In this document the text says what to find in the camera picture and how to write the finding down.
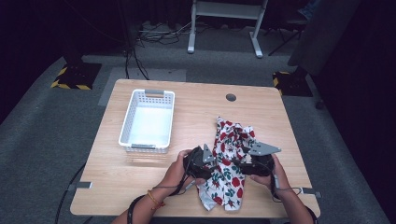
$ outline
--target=person's right hand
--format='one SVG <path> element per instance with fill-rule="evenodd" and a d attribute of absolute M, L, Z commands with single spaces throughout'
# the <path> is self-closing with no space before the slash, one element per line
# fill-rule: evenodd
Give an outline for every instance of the person's right hand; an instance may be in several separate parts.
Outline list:
<path fill-rule="evenodd" d="M 282 164 L 280 164 L 276 154 L 272 154 L 272 157 L 274 159 L 274 165 L 275 165 L 273 174 L 277 176 L 279 189 L 290 189 L 289 180 L 288 177 L 286 176 Z M 271 190 L 271 176 L 251 175 L 250 179 L 256 181 L 257 183 L 265 185 L 269 190 Z M 276 194 L 278 196 L 280 196 L 279 193 L 282 194 L 280 191 L 284 191 L 284 190 L 276 191 Z"/>

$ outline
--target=wrist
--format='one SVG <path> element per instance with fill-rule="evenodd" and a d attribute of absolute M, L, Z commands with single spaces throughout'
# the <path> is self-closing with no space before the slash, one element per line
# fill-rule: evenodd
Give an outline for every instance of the wrist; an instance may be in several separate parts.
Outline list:
<path fill-rule="evenodd" d="M 146 195 L 151 199 L 151 201 L 154 203 L 154 205 L 151 207 L 151 210 L 157 210 L 163 206 L 165 206 L 165 203 L 163 200 L 167 197 L 166 193 L 163 192 L 163 190 L 160 189 L 148 189 L 148 194 Z"/>
<path fill-rule="evenodd" d="M 293 189 L 275 189 L 275 192 L 281 201 L 297 195 Z"/>
<path fill-rule="evenodd" d="M 175 188 L 153 188 L 151 190 L 152 194 L 158 195 L 158 200 L 163 201 L 167 198 L 171 193 L 175 191 Z"/>

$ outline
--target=white cloth with red flowers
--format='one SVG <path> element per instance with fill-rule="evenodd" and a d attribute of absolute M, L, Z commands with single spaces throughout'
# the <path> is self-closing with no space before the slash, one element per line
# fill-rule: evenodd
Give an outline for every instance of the white cloth with red flowers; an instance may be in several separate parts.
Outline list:
<path fill-rule="evenodd" d="M 244 194 L 245 175 L 234 161 L 245 161 L 246 154 L 242 147 L 251 147 L 256 141 L 253 128 L 243 128 L 218 117 L 218 128 L 213 148 L 216 169 L 212 177 L 198 187 L 199 196 L 204 207 L 211 210 L 216 204 L 223 205 L 226 211 L 239 210 Z"/>

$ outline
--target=person's hand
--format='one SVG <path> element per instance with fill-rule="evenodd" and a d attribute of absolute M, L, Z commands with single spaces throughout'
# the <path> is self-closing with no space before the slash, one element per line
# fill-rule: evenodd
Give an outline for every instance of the person's hand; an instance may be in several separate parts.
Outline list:
<path fill-rule="evenodd" d="M 170 193 L 172 193 L 173 190 L 177 188 L 185 173 L 183 160 L 190 152 L 191 149 L 186 149 L 178 153 L 177 160 L 172 162 L 172 164 L 169 166 L 165 176 L 163 177 L 163 180 L 160 182 L 160 184 L 158 184 L 158 187 L 174 187 L 173 189 L 170 188 L 170 190 L 172 190 Z M 192 180 L 194 180 L 194 178 L 189 176 L 188 179 L 184 182 L 182 189 L 186 188 Z M 203 183 L 205 183 L 204 179 L 195 179 L 195 185 L 200 185 Z"/>
<path fill-rule="evenodd" d="M 176 161 L 172 162 L 166 171 L 163 180 L 159 184 L 162 187 L 174 187 L 180 183 L 185 170 L 183 166 L 183 159 L 191 152 L 191 149 L 180 151 L 177 155 Z"/>
<path fill-rule="evenodd" d="M 283 169 L 282 164 L 280 164 L 279 159 L 276 154 L 272 154 L 274 159 L 274 171 L 273 174 L 277 176 L 277 181 L 279 183 L 280 189 L 290 189 L 290 184 L 288 177 L 286 176 L 285 170 Z M 271 176 L 259 176 L 259 175 L 251 175 L 250 179 L 256 181 L 257 183 L 265 185 L 269 190 L 271 190 Z"/>

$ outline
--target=hazard tape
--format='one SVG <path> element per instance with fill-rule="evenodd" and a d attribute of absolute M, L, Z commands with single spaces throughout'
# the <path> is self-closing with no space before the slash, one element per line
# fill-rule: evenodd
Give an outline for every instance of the hazard tape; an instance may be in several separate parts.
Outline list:
<path fill-rule="evenodd" d="M 280 95 L 310 96 L 312 92 L 306 81 L 295 79 L 289 72 L 274 72 L 274 87 L 278 89 Z"/>
<path fill-rule="evenodd" d="M 59 72 L 58 76 L 50 85 L 51 88 L 59 87 L 62 89 L 92 90 L 93 80 L 88 80 L 84 76 L 68 73 L 67 64 Z"/>

